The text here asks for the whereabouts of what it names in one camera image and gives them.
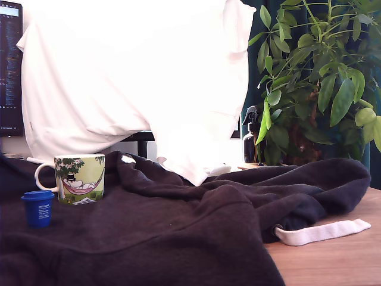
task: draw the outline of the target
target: spray bottle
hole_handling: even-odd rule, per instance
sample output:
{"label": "spray bottle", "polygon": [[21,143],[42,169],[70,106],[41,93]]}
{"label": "spray bottle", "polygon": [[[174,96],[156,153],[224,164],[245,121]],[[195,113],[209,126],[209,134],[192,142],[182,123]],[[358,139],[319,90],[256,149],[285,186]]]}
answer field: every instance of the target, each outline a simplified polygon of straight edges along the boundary
{"label": "spray bottle", "polygon": [[259,163],[257,155],[257,139],[260,132],[261,125],[258,123],[260,110],[256,105],[250,106],[246,112],[243,125],[247,125],[249,133],[243,138],[243,159],[245,163]]}

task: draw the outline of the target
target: illustrated mug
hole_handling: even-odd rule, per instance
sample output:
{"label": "illustrated mug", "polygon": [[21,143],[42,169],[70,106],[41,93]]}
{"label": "illustrated mug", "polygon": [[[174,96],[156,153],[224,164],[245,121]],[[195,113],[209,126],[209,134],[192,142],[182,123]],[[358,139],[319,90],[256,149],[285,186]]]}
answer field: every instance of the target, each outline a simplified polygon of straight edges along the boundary
{"label": "illustrated mug", "polygon": [[105,156],[103,154],[79,154],[54,157],[54,164],[41,164],[35,172],[36,185],[48,189],[39,181],[39,172],[44,167],[55,170],[58,201],[66,204],[87,204],[103,197]]}

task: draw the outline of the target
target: black stand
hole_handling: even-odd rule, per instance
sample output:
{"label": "black stand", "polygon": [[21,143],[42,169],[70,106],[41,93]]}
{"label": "black stand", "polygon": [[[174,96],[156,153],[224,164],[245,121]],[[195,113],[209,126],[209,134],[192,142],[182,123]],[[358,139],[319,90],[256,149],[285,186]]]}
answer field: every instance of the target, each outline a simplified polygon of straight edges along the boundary
{"label": "black stand", "polygon": [[152,132],[143,131],[143,132],[133,134],[130,137],[127,137],[126,139],[122,140],[122,142],[131,142],[131,141],[138,142],[138,156],[147,158],[147,142],[155,141],[155,138]]}

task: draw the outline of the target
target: monitor screen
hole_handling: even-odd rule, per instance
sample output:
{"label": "monitor screen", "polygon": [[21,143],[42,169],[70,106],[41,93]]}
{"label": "monitor screen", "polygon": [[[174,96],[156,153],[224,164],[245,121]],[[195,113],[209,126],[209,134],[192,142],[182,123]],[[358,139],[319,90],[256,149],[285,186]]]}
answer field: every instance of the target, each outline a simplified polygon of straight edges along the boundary
{"label": "monitor screen", "polygon": [[21,58],[16,47],[23,34],[20,4],[0,1],[0,136],[22,135]]}

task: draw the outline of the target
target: desk surface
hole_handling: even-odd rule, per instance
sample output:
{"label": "desk surface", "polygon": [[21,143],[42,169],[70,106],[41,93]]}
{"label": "desk surface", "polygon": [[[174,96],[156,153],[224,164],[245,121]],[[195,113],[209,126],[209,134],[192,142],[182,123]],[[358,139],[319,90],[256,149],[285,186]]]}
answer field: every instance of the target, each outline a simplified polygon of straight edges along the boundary
{"label": "desk surface", "polygon": [[370,223],[371,228],[301,247],[267,244],[286,285],[381,285],[381,191],[368,189],[353,212],[318,225],[358,218]]}

